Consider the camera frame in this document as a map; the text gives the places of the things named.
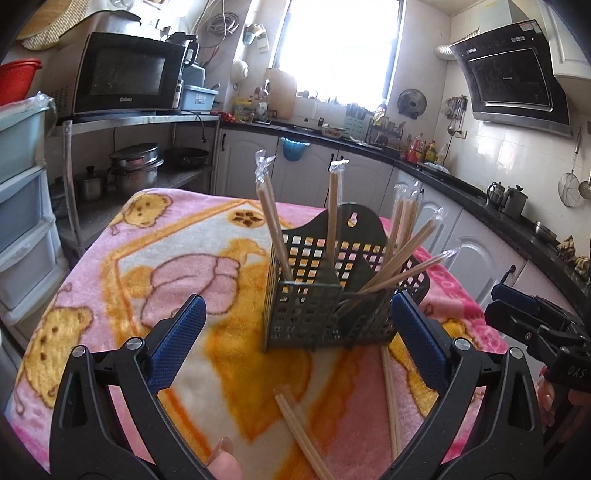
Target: pot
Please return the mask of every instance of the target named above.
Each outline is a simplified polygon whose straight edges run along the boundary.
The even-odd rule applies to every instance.
[[[209,152],[200,148],[169,148],[164,152],[164,159],[167,165],[176,168],[196,168],[203,165]]]
[[[159,152],[157,143],[140,143],[117,150],[109,155],[109,158],[114,167],[128,169],[155,161]]]
[[[129,198],[140,190],[153,187],[158,179],[158,167],[162,163],[164,163],[164,160],[160,159],[147,168],[135,171],[113,170],[115,190],[121,196]]]
[[[103,198],[107,191],[109,172],[95,170],[94,165],[86,167],[86,172],[74,176],[78,201],[95,202]]]

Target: microwave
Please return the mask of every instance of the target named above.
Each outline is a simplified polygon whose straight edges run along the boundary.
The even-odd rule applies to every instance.
[[[60,120],[110,112],[169,111],[185,48],[151,38],[92,32],[56,52],[41,90]]]

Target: cutting board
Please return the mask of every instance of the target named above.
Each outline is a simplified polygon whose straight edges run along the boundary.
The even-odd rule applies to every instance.
[[[22,41],[28,50],[46,50],[57,45],[60,37],[82,20],[88,0],[72,0],[64,14],[42,32]]]
[[[269,110],[277,111],[277,118],[288,120],[296,106],[297,82],[293,75],[279,69],[267,69],[265,81],[269,80]]]
[[[42,32],[43,29],[60,18],[71,3],[72,0],[47,0],[20,31],[17,40],[23,40]]]

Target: ceiling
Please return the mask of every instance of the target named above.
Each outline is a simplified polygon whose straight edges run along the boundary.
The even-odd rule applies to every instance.
[[[471,5],[479,3],[479,0],[422,0],[438,10],[448,14],[450,17],[464,11]]]

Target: cabinet handle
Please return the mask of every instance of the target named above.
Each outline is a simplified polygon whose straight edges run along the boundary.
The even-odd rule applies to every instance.
[[[500,283],[504,284],[507,280],[507,277],[509,277],[509,275],[511,275],[512,273],[515,273],[515,270],[517,270],[517,267],[515,265],[511,265],[509,267],[509,270],[507,270],[505,272],[505,275],[503,275],[503,278],[501,279]]]

